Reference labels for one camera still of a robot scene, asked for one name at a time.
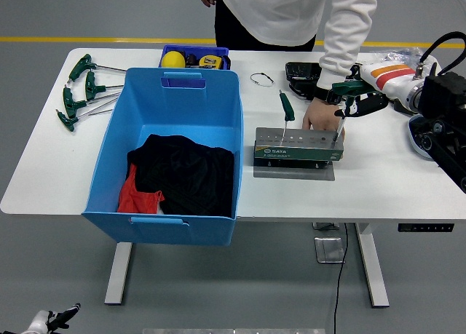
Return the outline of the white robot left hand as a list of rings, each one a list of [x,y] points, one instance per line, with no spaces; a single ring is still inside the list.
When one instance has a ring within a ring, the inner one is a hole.
[[[80,310],[81,304],[75,303],[64,311],[39,311],[24,333],[56,333],[58,329],[69,329],[68,321]]]

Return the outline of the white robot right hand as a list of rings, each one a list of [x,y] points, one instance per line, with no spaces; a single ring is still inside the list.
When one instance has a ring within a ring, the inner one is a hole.
[[[416,68],[397,62],[384,61],[362,65],[359,78],[332,86],[331,98],[344,103],[336,112],[341,118],[369,115],[397,100],[401,108],[417,114],[424,85],[424,64]]]

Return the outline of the person's left hand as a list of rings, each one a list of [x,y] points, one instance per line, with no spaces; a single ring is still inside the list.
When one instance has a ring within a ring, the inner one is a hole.
[[[340,118],[335,115],[339,110],[336,105],[314,98],[307,107],[302,120],[303,130],[337,131]]]

